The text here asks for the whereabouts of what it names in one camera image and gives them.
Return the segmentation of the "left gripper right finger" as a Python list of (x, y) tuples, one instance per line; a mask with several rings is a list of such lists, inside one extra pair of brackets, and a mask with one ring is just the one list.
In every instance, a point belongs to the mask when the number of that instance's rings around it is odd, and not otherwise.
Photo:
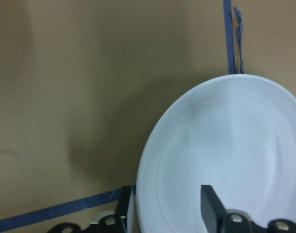
[(226, 209), (211, 185), (201, 185), (201, 216), (208, 233), (220, 233)]

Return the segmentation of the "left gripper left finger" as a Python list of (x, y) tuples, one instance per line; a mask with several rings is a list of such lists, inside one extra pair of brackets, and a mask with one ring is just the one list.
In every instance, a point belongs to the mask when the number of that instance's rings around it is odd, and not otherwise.
[(132, 232), (132, 186), (123, 186), (114, 212), (119, 233)]

